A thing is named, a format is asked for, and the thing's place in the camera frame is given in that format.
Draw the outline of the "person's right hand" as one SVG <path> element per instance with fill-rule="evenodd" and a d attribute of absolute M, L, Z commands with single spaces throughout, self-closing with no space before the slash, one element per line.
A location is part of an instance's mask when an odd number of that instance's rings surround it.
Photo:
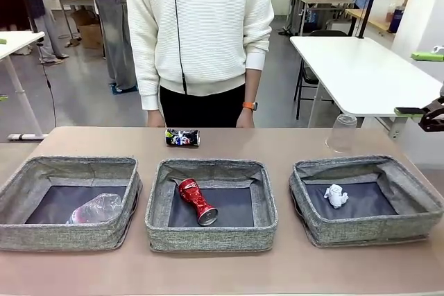
<path fill-rule="evenodd" d="M 147 126 L 151 128 L 164 128 L 165 127 L 165 121 L 164 117 L 162 116 L 161 111 L 159 110 L 149 110 L 147 111 L 148 118 L 147 118 Z"/>

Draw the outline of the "person's left hand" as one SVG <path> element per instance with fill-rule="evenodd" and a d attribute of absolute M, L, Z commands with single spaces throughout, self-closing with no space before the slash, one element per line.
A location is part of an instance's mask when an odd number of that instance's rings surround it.
<path fill-rule="evenodd" d="M 239 118 L 237 119 L 236 128 L 254 128 L 253 111 L 243 108 Z"/>

